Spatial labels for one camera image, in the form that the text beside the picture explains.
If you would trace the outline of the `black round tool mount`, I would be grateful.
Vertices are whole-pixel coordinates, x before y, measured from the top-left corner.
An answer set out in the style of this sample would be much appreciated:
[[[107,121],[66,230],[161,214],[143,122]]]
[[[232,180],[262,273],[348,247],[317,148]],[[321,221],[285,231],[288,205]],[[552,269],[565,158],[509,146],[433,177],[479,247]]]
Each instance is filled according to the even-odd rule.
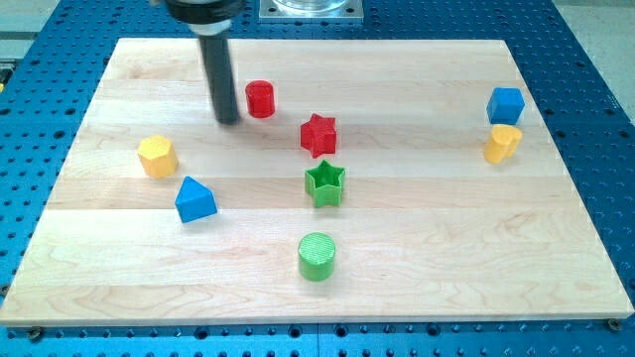
[[[186,23],[200,36],[216,36],[227,31],[232,19],[246,6],[245,0],[162,0],[169,14]]]

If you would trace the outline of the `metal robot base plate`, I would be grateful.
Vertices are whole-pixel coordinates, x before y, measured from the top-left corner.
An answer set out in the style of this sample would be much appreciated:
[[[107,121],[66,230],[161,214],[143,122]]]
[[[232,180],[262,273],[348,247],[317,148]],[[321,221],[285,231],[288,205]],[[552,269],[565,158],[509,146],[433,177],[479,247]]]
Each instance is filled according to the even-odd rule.
[[[362,0],[260,0],[259,22],[362,23]]]

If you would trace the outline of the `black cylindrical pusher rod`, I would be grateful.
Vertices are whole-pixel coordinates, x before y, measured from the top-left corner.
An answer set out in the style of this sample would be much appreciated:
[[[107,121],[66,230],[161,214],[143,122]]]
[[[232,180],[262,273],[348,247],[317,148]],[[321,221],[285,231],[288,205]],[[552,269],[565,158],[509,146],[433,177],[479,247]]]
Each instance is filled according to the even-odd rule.
[[[235,125],[240,119],[229,44],[225,32],[199,36],[199,48],[206,74],[214,118],[222,125]]]

